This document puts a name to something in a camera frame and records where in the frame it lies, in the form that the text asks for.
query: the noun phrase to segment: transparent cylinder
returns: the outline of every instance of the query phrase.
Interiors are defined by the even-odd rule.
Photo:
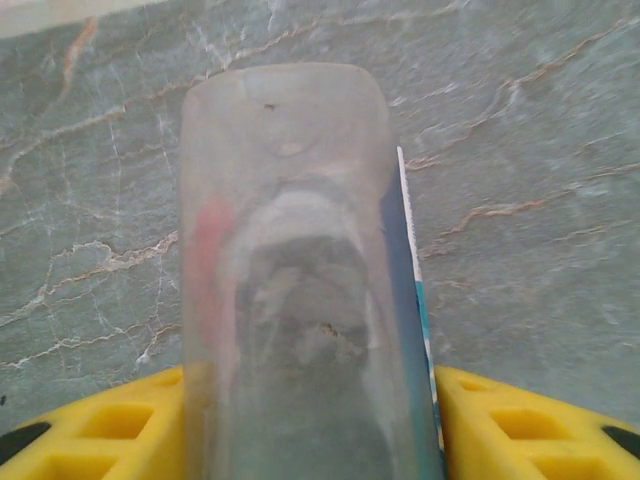
[[[189,91],[189,480],[442,478],[400,178],[362,69],[256,67]]]

